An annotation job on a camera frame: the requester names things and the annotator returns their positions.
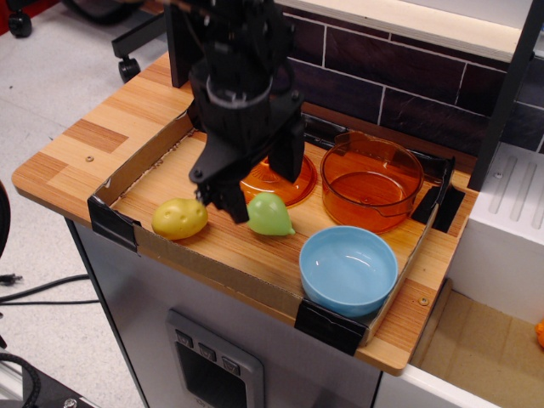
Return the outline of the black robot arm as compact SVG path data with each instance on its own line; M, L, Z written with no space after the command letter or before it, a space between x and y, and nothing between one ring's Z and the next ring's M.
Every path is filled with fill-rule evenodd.
M245 223L240 182L257 164L267 159L289 182L301 173L294 27L272 1L166 1L164 11L173 85L190 83L190 120L207 136L189 173L196 197Z

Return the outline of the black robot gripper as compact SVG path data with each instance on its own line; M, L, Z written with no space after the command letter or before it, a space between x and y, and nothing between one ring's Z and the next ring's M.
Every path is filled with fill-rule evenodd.
M242 181L263 159L289 182L302 171L305 121L303 95L289 89L270 96L272 78L262 92L218 94L205 61L189 74L200 128L207 134L204 151L190 170L196 198L229 214L236 224L249 220Z

